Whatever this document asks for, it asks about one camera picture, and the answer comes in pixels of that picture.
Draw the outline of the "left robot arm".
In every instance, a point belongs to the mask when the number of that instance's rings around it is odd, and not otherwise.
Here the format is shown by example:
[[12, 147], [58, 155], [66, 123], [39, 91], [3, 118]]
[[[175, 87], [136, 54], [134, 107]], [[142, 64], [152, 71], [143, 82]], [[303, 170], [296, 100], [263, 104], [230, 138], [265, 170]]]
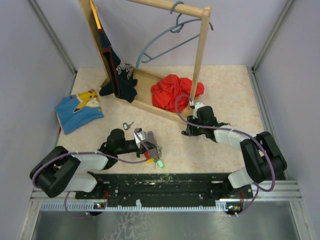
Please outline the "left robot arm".
[[105, 186], [95, 170], [109, 170], [121, 161], [120, 155], [135, 153], [140, 157], [148, 151], [146, 132], [136, 128], [133, 134], [134, 138], [127, 140], [123, 130], [113, 129], [95, 152], [70, 152], [56, 146], [32, 169], [29, 178], [49, 198], [75, 192], [97, 199], [103, 195]]

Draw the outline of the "key with green tag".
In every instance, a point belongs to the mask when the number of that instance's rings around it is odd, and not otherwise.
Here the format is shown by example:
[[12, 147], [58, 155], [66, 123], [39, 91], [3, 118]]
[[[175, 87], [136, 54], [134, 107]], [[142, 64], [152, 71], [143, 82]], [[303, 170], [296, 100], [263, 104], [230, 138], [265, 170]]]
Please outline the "key with green tag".
[[165, 168], [165, 164], [160, 158], [156, 159], [154, 162], [155, 162], [155, 168], [160, 168], [160, 169]]

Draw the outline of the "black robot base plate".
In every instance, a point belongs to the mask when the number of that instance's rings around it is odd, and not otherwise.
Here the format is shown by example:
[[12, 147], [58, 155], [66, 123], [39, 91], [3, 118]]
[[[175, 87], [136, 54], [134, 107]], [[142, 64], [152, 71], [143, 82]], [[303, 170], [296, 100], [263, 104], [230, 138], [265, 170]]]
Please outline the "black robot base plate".
[[102, 199], [109, 207], [214, 207], [221, 199], [250, 199], [250, 185], [229, 187], [227, 173], [97, 174], [104, 183], [100, 197], [75, 194], [77, 200]]

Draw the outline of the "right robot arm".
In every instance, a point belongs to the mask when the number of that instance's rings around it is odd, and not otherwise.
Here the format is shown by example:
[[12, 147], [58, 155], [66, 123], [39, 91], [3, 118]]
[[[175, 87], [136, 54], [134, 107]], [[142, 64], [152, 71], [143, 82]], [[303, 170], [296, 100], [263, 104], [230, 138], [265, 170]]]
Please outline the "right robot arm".
[[197, 102], [192, 115], [186, 119], [187, 128], [181, 133], [193, 137], [204, 135], [215, 143], [228, 145], [241, 152], [244, 167], [228, 175], [223, 192], [235, 198], [241, 187], [265, 180], [274, 181], [277, 174], [287, 169], [287, 162], [274, 137], [267, 131], [253, 136], [232, 128], [229, 124], [218, 122], [213, 108]]

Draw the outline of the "grey key organiser plate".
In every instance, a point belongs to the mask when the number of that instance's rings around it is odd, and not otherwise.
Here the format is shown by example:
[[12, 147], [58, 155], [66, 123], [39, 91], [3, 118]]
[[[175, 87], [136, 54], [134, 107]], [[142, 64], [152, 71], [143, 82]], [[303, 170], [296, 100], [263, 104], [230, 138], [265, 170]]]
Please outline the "grey key organiser plate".
[[162, 157], [162, 147], [158, 145], [157, 139], [152, 131], [147, 132], [147, 141], [149, 142], [149, 157], [151, 159], [160, 159]]

